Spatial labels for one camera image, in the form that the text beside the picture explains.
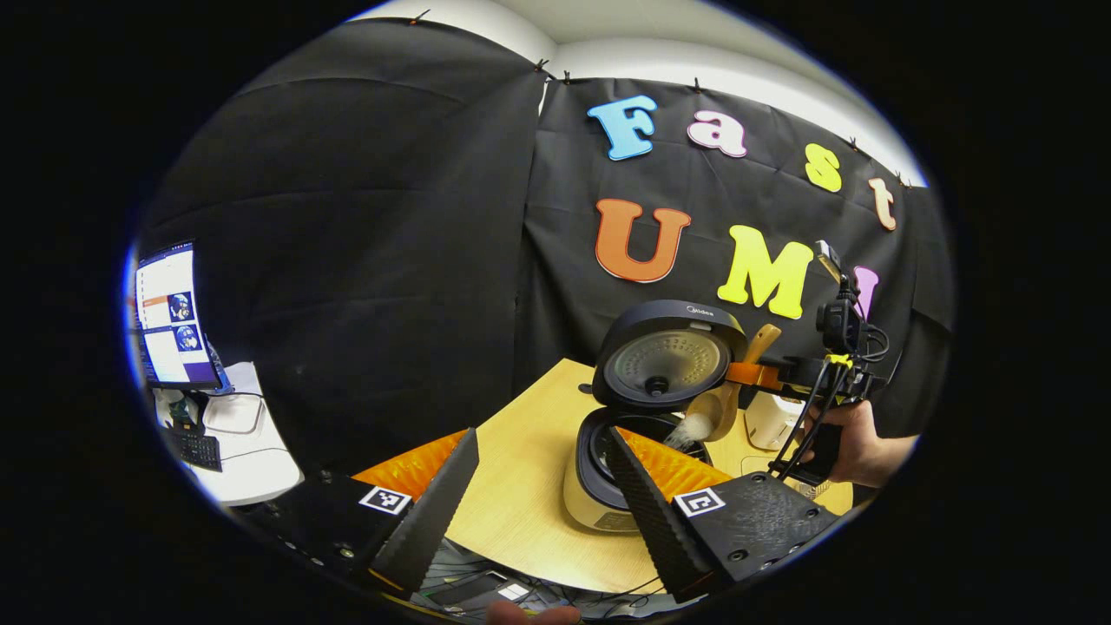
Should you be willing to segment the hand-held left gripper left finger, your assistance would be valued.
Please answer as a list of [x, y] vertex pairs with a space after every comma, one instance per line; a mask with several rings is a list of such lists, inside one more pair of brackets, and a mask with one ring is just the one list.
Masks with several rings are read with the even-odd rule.
[[412, 595], [479, 465], [467, 429], [347, 476], [319, 470], [239, 513], [257, 537], [370, 592]]

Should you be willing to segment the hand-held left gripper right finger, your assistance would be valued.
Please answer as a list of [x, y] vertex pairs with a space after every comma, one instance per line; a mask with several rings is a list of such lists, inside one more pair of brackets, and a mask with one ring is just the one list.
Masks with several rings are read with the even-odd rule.
[[754, 585], [838, 522], [764, 471], [730, 477], [633, 431], [608, 434], [608, 467], [677, 602]]

